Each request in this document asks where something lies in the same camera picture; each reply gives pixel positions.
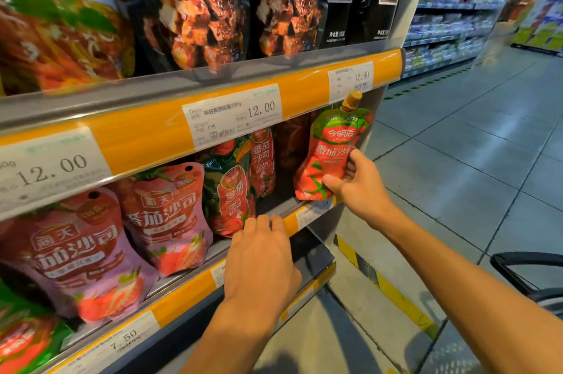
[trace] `left hand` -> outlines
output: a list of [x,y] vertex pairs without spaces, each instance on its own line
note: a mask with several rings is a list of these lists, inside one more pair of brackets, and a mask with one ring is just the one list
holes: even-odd
[[233,235],[227,255],[224,304],[247,317],[248,327],[271,333],[300,285],[283,219],[272,216],[271,228],[267,215],[248,219]]

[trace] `pink ketchup pouch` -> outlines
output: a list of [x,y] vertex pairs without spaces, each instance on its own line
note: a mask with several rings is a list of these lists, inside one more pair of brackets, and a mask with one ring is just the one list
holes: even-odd
[[131,247],[117,197],[104,187],[4,221],[0,236],[2,261],[47,284],[58,313],[68,315],[72,303],[88,323],[133,313],[158,279]]
[[127,228],[161,277],[206,260],[213,234],[201,208],[203,166],[151,168],[114,185]]

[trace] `supermarket aisle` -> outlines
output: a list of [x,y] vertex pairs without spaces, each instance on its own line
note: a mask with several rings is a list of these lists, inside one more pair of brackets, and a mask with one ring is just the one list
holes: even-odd
[[[483,268],[493,270],[489,257],[497,252],[563,254],[562,62],[505,48],[478,63],[427,86],[420,84],[435,76],[393,88],[391,94],[418,87],[384,101],[367,154],[376,161],[391,198],[411,218]],[[389,304],[374,306],[373,294],[383,293],[369,280],[370,295],[364,283],[362,289],[347,290],[342,283],[350,280],[342,275],[340,283],[333,281],[333,291],[339,298],[355,293],[354,301],[341,299],[345,307],[362,319],[362,328],[385,355],[413,372],[445,314],[382,235],[346,211],[343,223],[338,235],[375,268],[380,288],[384,278],[412,307],[393,312]],[[536,287],[563,286],[556,270],[516,270]],[[392,299],[392,293],[385,294]],[[371,319],[362,316],[368,309],[376,313]],[[430,328],[417,325],[417,313],[430,320]],[[477,365],[448,324],[421,372],[479,372]]]

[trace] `tomato ketchup pouch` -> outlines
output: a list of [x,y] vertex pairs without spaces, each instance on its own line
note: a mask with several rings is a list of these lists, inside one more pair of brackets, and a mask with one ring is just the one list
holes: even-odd
[[[0,258],[84,321],[134,312],[158,279],[131,247],[116,195],[99,187],[0,223]],[[53,286],[60,292],[53,293]]]
[[215,146],[201,160],[206,171],[203,184],[207,219],[211,230],[228,238],[254,217],[256,201],[250,189],[251,142],[247,136]]
[[333,193],[323,185],[323,176],[342,178],[348,153],[373,121],[368,109],[356,109],[362,93],[352,91],[340,109],[325,110],[311,125],[309,151],[297,170],[293,185],[299,200],[325,200]]
[[250,184],[257,198],[265,198],[276,186],[274,139],[270,128],[251,133],[250,147]]
[[213,235],[201,208],[203,166],[151,168],[113,185],[127,228],[161,277],[206,260]]
[[0,372],[27,374],[59,354],[72,330],[0,281]]

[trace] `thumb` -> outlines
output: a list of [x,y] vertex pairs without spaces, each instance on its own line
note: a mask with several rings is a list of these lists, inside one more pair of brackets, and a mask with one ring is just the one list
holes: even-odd
[[323,184],[327,186],[331,192],[340,194],[345,183],[340,178],[325,174],[323,176]]

